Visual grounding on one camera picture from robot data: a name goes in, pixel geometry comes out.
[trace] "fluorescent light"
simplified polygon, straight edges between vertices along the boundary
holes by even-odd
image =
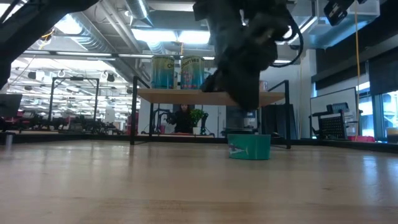
[[[209,39],[208,31],[183,31],[178,37],[178,41],[184,44],[207,44]]]
[[[61,83],[60,80],[56,80],[55,83],[56,83],[56,84],[59,84],[59,83],[60,83],[59,85],[63,85],[63,86],[69,86],[69,84],[67,84],[67,83],[65,83],[65,82],[62,82],[62,83]]]
[[[45,106],[23,106],[25,108],[40,108],[40,109],[47,109]]]
[[[214,60],[214,57],[203,57],[205,60]]]
[[[57,52],[58,55],[67,56],[87,56],[87,57],[111,57],[112,54],[106,53],[86,53],[86,52]]]
[[[10,6],[10,4],[6,4],[6,3],[1,3],[0,4],[0,15],[3,15],[4,12],[8,9],[8,6]],[[7,16],[6,20],[8,18],[10,18],[15,12],[17,12],[22,6],[21,5],[16,5],[12,11],[10,12],[10,14]]]
[[[80,88],[97,88],[96,86],[79,86]],[[100,89],[116,89],[114,86],[100,86]]]
[[[359,85],[359,90],[365,90],[367,88],[371,87],[371,83],[370,82],[366,82],[366,83],[362,83]]]
[[[79,25],[79,23],[77,23],[77,21],[69,14],[57,22],[55,27],[64,34],[80,34],[83,31],[81,25]]]
[[[148,54],[119,54],[119,57],[130,57],[130,58],[152,58],[154,55]]]
[[[25,50],[25,52],[22,54],[49,55],[50,52],[46,50]]]
[[[98,58],[98,57],[88,57],[87,60],[103,60],[103,61],[114,61],[116,58]]]
[[[177,36],[172,30],[140,30],[131,29],[137,40],[143,40],[145,42],[175,42]]]
[[[291,62],[291,60],[275,60],[275,62],[274,63],[289,63],[289,62]]]
[[[68,86],[68,87],[67,87],[67,90],[74,91],[74,92],[79,92],[79,89],[78,89],[78,88],[72,87],[72,86]]]
[[[312,24],[314,24],[316,21],[318,20],[318,17],[314,17],[312,18],[307,24],[305,24],[303,27],[300,28],[301,33],[303,34],[308,28],[310,28],[312,26]],[[291,39],[288,43],[291,44],[293,43],[295,40],[297,40],[299,37],[299,35],[297,34],[293,39]]]

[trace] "person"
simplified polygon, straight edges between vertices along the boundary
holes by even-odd
[[[180,105],[180,110],[175,112],[175,133],[193,133],[191,110],[188,105]]]

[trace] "wooden shelf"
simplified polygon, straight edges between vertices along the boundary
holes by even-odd
[[[138,89],[138,95],[150,103],[236,106],[225,92],[203,93],[199,90]],[[285,98],[285,93],[260,92],[260,106]]]

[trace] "green plant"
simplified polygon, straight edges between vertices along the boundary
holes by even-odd
[[[205,112],[203,112],[203,110],[200,109],[191,110],[191,119],[193,127],[196,127],[198,125],[199,120],[201,120],[204,115]]]

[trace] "computer monitor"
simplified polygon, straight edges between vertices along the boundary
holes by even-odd
[[[0,116],[16,116],[21,104],[21,99],[21,94],[0,94]]]

